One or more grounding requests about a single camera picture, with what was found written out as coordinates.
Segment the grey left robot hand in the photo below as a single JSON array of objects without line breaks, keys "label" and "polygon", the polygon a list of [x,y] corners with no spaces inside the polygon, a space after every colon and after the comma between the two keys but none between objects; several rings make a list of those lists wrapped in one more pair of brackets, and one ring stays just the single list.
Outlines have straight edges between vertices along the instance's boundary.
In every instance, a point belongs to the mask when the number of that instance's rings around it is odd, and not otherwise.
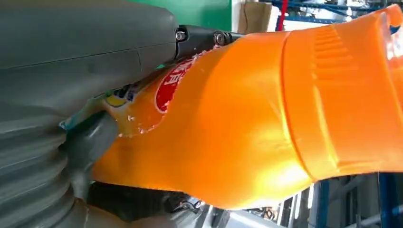
[{"label": "grey left robot hand", "polygon": [[84,195],[117,136],[101,111],[71,136],[61,121],[109,89],[142,81],[240,34],[179,25],[167,9],[125,0],[0,3],[0,201]]}]

